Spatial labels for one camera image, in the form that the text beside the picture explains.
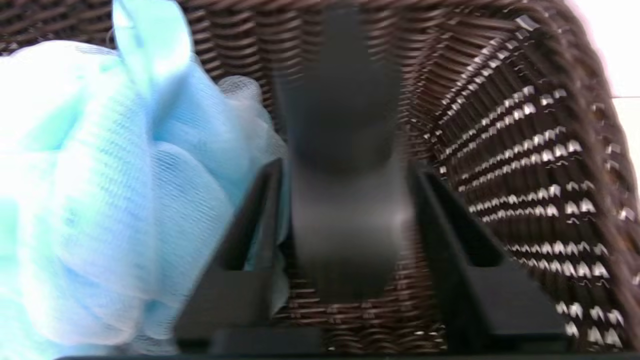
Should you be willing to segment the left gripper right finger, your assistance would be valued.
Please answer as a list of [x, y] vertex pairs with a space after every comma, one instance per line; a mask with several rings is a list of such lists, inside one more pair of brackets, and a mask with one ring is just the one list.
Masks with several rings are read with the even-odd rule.
[[439, 318], [451, 352], [566, 352], [565, 322], [546, 292], [432, 170], [409, 184]]

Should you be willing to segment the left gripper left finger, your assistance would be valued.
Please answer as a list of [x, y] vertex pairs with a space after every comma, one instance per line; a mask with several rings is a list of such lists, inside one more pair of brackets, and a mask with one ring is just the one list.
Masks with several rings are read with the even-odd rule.
[[217, 330], [270, 321], [282, 166], [281, 159], [271, 161], [254, 179], [176, 322], [178, 341], [205, 342]]

